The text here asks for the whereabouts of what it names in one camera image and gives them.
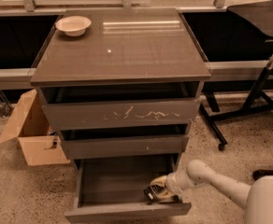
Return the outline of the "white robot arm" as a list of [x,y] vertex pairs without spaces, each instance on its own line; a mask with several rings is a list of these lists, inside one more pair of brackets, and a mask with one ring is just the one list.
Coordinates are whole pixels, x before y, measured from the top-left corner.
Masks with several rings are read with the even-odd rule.
[[144,190],[152,202],[169,201],[187,189],[210,185],[245,211],[244,224],[273,224],[273,175],[257,179],[251,186],[192,160],[185,170],[153,179]]

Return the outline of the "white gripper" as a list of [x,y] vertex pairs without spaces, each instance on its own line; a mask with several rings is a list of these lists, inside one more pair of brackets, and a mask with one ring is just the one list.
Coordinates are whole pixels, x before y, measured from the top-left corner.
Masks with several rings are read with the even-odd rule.
[[162,175],[151,181],[152,186],[159,186],[167,189],[153,191],[153,200],[156,203],[178,203],[180,197],[175,194],[182,194],[183,191],[192,186],[192,181],[185,171],[177,171],[168,176]]

